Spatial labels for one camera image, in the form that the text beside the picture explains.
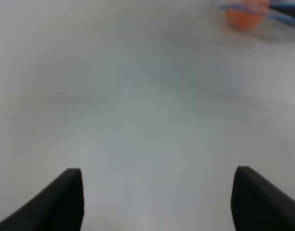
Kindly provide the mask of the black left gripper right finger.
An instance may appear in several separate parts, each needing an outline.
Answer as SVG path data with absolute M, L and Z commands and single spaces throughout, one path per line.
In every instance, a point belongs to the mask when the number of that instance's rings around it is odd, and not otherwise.
M 231 212 L 237 231 L 295 231 L 295 200 L 249 166 L 235 171 Z

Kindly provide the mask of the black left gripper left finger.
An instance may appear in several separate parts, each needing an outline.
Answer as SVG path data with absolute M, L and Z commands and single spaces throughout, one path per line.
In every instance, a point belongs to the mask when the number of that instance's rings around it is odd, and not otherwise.
M 0 222 L 0 231 L 79 231 L 85 213 L 82 172 L 69 168 Z

